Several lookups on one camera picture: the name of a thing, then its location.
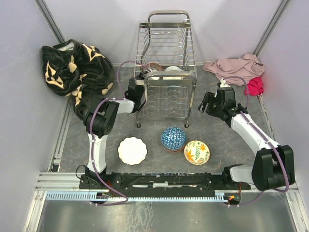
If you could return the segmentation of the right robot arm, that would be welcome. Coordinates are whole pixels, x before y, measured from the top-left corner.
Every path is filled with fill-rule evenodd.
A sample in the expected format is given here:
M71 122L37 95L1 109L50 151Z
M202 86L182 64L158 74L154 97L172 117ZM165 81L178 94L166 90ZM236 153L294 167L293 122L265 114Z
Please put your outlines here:
M267 136L249 115L246 107L236 102L231 87L219 87L216 93L206 92L198 109L220 118L235 131L255 155L253 166L242 164L224 168L222 185L233 189L244 182L259 191L287 192L295 183L294 152L289 145L280 145Z

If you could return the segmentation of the plain white bowl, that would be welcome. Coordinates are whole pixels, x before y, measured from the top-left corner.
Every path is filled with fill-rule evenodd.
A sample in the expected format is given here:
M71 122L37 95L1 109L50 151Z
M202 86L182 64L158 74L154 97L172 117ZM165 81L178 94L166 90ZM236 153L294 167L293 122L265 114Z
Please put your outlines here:
M181 68L178 66L169 66L165 68L165 71L181 71Z

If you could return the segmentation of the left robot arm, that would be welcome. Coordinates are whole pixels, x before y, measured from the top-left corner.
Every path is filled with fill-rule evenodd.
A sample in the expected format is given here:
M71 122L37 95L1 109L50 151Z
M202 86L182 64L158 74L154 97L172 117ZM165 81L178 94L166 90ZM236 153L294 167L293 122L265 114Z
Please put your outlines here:
M107 183L106 143L118 114L131 114L141 109L145 88L137 85L132 77L122 98L96 98L83 115L83 124L89 138L89 161L85 176L95 188L103 188Z

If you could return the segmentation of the blue triangle patterned bowl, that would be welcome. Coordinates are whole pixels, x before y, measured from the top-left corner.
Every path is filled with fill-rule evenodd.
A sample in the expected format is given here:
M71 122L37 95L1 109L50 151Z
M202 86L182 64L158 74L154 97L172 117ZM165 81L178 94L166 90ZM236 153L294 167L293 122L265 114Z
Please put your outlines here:
M186 134L179 127L169 127L161 135L161 142L164 147L169 149L178 149L185 145Z

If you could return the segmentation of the red patterned bowl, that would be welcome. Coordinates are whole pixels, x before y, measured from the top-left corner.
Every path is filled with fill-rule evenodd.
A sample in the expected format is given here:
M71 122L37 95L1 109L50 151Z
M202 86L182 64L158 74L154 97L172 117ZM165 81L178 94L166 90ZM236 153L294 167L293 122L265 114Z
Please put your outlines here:
M163 70L162 66L157 62L149 62L149 63L145 64L143 67L148 72L162 71Z

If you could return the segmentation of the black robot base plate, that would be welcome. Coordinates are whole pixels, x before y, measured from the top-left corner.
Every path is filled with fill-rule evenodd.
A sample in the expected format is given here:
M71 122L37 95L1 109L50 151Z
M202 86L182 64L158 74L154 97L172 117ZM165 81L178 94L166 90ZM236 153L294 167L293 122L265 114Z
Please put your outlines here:
M129 189L136 188L201 188L207 190L250 190L251 186L244 182L229 180L223 174L210 173L169 173L139 174L111 173L102 175L103 181L96 182L82 174L79 177L80 189L106 189L110 194L125 195Z

